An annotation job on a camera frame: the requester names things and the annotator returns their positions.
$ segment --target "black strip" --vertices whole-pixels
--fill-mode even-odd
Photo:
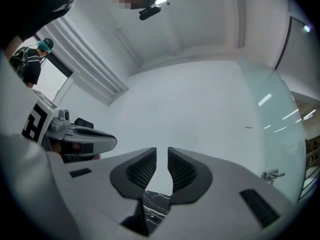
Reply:
[[[72,178],[76,178],[85,174],[92,173],[92,170],[85,168],[85,169],[80,169],[80,170],[74,170],[69,172]]]
[[[293,19],[294,19],[294,18],[290,17],[288,33],[286,34],[286,39],[285,39],[285,42],[284,42],[284,46],[283,46],[283,49],[282,49],[280,58],[279,58],[277,64],[275,65],[275,68],[274,68],[274,69],[277,69],[277,68],[279,67],[279,64],[280,64],[280,62],[281,62],[281,59],[282,59],[282,57],[284,56],[284,53],[285,53],[285,51],[286,51],[287,44],[288,44],[289,37],[290,37],[290,32],[291,32],[291,26],[292,26]]]
[[[38,41],[41,41],[41,39],[39,38],[39,36],[37,36],[37,34],[35,34],[34,37]],[[69,78],[73,74],[73,72],[65,64],[63,64],[61,60],[58,59],[57,56],[53,54],[53,52],[48,53],[46,58],[67,78]]]
[[[85,128],[75,128],[73,130],[73,132],[76,134],[76,135],[81,135],[81,136],[87,136],[87,137],[107,137],[107,138],[112,138],[112,139],[115,139],[116,140],[116,137],[111,135],[111,134],[108,134],[108,133],[105,133],[105,132],[97,132],[96,130],[94,129],[85,129]]]
[[[280,216],[254,189],[241,191],[240,196],[263,228],[279,219]]]

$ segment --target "black vent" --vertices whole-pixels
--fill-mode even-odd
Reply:
[[[197,175],[195,167],[174,153],[168,154],[168,170],[173,181],[173,193],[192,183]]]
[[[244,190],[240,192],[240,196],[263,228],[279,219],[280,216],[254,189]]]
[[[206,193],[213,181],[210,169],[184,152],[188,151],[168,148],[168,170],[173,181],[171,205],[196,202]]]
[[[92,173],[92,170],[88,168],[80,169],[80,170],[74,170],[69,172],[72,178],[76,178],[85,174]]]
[[[129,181],[140,188],[145,189],[157,168],[157,154],[153,153],[144,157],[126,170],[126,177]]]
[[[149,148],[118,166],[110,173],[110,182],[124,198],[141,200],[157,169],[157,149]]]

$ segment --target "white ceiling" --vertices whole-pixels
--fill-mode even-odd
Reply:
[[[243,46],[244,0],[168,0],[145,21],[140,9],[119,8],[113,1],[87,0],[132,57],[136,73],[194,56],[234,55]]]

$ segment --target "white panel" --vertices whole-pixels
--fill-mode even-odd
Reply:
[[[184,47],[226,42],[222,0],[173,0],[170,7]]]
[[[163,24],[160,14],[161,12],[144,21],[137,15],[118,30],[143,61],[161,57],[170,52],[165,36],[160,31]]]

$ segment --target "person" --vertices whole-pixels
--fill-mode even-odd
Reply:
[[[64,16],[76,0],[0,0],[2,3],[1,48],[9,59],[19,45],[34,36],[43,26]],[[118,0],[130,9],[144,9],[156,0]]]
[[[11,57],[10,63],[14,69],[16,69],[18,75],[26,84],[27,87],[32,88],[38,83],[38,79],[41,73],[41,58],[44,58],[48,53],[51,53],[51,49],[54,47],[54,42],[50,38],[45,38],[39,41],[36,49],[29,47],[21,47],[16,51],[14,56]],[[22,68],[19,58],[25,53],[27,63],[24,63],[25,68]]]

